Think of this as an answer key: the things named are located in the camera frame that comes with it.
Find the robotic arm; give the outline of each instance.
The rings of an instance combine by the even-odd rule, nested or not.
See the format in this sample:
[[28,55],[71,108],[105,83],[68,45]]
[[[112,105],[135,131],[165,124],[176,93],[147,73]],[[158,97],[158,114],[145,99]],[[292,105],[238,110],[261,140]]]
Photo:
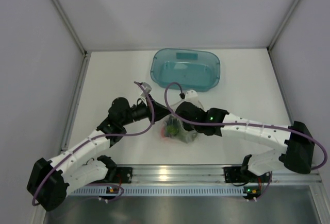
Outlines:
[[[27,190],[47,210],[58,207],[71,192],[89,183],[102,180],[113,182],[117,175],[117,165],[107,156],[100,156],[96,161],[84,165],[90,158],[97,156],[105,149],[116,144],[126,134],[125,125],[148,118],[154,122],[171,114],[171,111],[154,101],[149,95],[151,87],[147,83],[140,85],[144,89],[136,105],[129,106],[128,100],[122,97],[115,99],[108,111],[108,116],[85,140],[62,154],[45,160],[38,160],[32,169]],[[151,102],[145,101],[146,95]],[[225,110],[211,108],[208,111],[196,106],[198,95],[195,91],[180,94],[183,99],[175,113],[192,122],[204,124],[193,125],[183,122],[187,131],[196,130],[205,135],[237,137],[247,141],[266,145],[273,150],[248,155],[244,158],[241,172],[248,177],[256,177],[266,172],[287,168],[301,174],[310,173],[314,143],[288,131],[265,129],[261,123],[242,119]],[[261,124],[260,127],[246,126],[212,126],[211,123],[247,123]],[[294,122],[290,128],[310,136],[303,123]]]

